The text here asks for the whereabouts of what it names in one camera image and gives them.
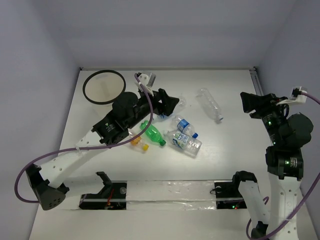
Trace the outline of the small blue label bottle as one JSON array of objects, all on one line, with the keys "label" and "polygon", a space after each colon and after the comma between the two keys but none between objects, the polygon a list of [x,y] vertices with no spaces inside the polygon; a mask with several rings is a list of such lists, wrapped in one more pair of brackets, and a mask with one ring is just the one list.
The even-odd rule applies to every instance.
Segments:
[{"label": "small blue label bottle", "polygon": [[171,125],[173,128],[178,129],[183,134],[188,135],[194,139],[199,136],[195,131],[195,127],[181,115],[176,115],[175,117],[173,117]]}]

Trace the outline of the large clear plastic bottle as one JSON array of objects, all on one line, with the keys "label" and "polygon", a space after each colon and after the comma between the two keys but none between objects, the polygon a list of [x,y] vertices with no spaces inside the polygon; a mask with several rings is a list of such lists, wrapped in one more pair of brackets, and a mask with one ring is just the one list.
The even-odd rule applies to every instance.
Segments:
[{"label": "large clear plastic bottle", "polygon": [[197,90],[196,99],[209,118],[214,120],[217,124],[222,122],[224,119],[222,110],[207,88],[200,88]]}]

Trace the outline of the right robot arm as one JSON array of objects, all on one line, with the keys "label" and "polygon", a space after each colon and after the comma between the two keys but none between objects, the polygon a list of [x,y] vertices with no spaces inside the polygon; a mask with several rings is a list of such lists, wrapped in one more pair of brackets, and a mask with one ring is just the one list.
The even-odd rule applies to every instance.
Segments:
[{"label": "right robot arm", "polygon": [[246,235],[250,240],[299,238],[296,214],[308,198],[305,195],[298,201],[304,177],[301,148],[311,141],[314,125],[304,114],[289,115],[289,110],[290,104],[304,94],[295,89],[290,99],[273,93],[240,93],[243,111],[252,119],[262,120],[271,141],[265,153],[271,196],[262,197],[258,180],[251,172],[236,172],[230,183],[231,192],[242,196],[249,212]]}]

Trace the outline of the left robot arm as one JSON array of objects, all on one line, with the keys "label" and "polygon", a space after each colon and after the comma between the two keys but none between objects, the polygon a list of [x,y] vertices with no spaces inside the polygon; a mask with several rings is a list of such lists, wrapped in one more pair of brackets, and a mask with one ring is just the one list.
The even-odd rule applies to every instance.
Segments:
[{"label": "left robot arm", "polygon": [[150,113],[169,116],[179,98],[169,96],[160,88],[152,94],[121,93],[112,103],[111,111],[70,151],[56,155],[41,165],[31,164],[25,170],[29,185],[44,211],[60,205],[66,198],[77,195],[107,199],[114,189],[103,171],[94,175],[72,177],[72,173],[106,147],[115,147],[129,136],[129,129],[140,123]]}]

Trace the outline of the white bin with black rim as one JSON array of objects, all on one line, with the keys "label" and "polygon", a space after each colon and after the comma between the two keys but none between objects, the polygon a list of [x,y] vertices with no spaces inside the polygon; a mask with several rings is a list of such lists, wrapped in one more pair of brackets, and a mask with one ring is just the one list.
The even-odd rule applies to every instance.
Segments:
[{"label": "white bin with black rim", "polygon": [[114,70],[99,70],[84,81],[82,93],[100,119],[112,110],[116,98],[126,90],[124,77]]}]

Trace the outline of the green plastic bottle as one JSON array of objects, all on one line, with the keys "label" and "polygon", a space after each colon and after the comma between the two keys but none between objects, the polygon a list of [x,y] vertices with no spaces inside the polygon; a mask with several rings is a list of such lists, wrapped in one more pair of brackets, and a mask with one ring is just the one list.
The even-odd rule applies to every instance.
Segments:
[{"label": "green plastic bottle", "polygon": [[166,141],[164,140],[160,131],[152,124],[146,129],[144,133],[152,142],[159,144],[161,147],[166,144]]}]

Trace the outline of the orange label yellow cap bottle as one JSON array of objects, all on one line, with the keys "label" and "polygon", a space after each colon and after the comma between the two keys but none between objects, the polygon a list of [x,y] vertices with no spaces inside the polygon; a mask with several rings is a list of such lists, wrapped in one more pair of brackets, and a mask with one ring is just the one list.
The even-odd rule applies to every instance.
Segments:
[{"label": "orange label yellow cap bottle", "polygon": [[146,152],[149,149],[149,145],[145,143],[145,141],[138,136],[137,138],[134,138],[136,136],[135,133],[129,133],[130,136],[130,143],[132,146],[140,148],[142,151]]}]

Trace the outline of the green white label bottle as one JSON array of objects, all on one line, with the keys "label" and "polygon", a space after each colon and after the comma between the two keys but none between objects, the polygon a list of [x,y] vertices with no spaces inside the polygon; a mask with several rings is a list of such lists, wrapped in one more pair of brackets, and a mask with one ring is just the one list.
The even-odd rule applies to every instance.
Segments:
[{"label": "green white label bottle", "polygon": [[199,153],[203,144],[200,140],[182,133],[179,130],[165,130],[163,135],[167,142],[170,142],[181,152],[192,157],[195,157]]}]

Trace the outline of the aluminium rail at table edge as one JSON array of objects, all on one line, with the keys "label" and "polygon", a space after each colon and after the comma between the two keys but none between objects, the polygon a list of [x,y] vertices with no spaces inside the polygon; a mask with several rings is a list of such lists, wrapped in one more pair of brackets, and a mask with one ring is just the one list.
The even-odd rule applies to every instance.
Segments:
[{"label": "aluminium rail at table edge", "polygon": [[259,80],[259,76],[258,76],[258,72],[257,69],[255,67],[252,67],[249,69],[249,73],[251,76],[251,80],[255,89],[255,93],[258,96],[262,96],[263,95],[263,90],[260,84],[260,80]]}]

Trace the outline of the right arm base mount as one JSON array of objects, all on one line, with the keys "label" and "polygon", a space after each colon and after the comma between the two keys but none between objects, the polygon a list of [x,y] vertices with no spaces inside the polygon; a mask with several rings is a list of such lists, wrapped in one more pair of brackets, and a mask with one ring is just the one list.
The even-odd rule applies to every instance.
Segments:
[{"label": "right arm base mount", "polygon": [[210,194],[215,196],[216,208],[218,210],[247,208],[242,195],[231,181],[215,181]]}]

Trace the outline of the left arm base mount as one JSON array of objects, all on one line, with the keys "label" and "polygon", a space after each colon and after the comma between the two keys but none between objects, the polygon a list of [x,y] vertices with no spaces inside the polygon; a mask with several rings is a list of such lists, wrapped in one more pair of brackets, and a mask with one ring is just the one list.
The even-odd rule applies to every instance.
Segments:
[{"label": "left arm base mount", "polygon": [[103,171],[96,173],[103,187],[98,193],[83,194],[80,198],[81,210],[126,210],[127,181],[112,182]]}]

